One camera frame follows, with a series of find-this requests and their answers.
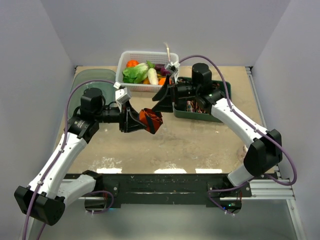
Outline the orange navy striped tie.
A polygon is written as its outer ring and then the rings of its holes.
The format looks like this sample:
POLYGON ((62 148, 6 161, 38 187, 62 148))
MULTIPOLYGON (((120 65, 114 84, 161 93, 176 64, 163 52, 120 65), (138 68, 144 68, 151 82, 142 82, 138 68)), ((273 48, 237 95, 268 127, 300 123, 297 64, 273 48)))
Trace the orange navy striped tie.
POLYGON ((163 116, 160 112, 144 108, 139 112, 139 121, 146 125, 146 130, 149 133, 154 135, 163 124, 163 116))

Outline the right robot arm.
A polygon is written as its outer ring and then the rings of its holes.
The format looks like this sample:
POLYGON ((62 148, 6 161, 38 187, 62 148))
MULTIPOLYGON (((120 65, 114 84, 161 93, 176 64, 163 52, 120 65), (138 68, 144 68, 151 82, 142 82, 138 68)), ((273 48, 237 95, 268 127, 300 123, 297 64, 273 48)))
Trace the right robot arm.
POLYGON ((283 159, 281 134, 267 130, 241 112, 228 98, 228 91, 214 84, 207 64, 194 64, 191 79, 183 83, 176 80, 178 62, 170 62, 165 68, 171 75, 152 98, 156 102, 154 112, 171 113, 180 100, 195 99, 201 109, 226 124, 247 147, 242 165, 230 172, 222 185, 227 196, 235 196, 242 184, 263 175, 283 159))

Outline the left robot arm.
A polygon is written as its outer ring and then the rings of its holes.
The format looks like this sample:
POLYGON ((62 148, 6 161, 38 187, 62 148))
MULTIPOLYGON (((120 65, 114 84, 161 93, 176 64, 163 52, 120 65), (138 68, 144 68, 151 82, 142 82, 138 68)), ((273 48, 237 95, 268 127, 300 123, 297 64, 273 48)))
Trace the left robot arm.
POLYGON ((102 176, 90 170, 69 188, 61 187, 61 182, 75 158, 99 130, 100 123, 118 123, 124 133, 146 129, 130 104, 131 97, 130 90, 121 87, 115 92, 117 106, 112 107, 106 104, 99 88, 84 90, 80 105, 68 119, 65 133, 45 166, 28 186, 18 186, 15 190, 14 198, 22 213, 53 226, 77 198, 87 193, 99 196, 103 192, 102 176))

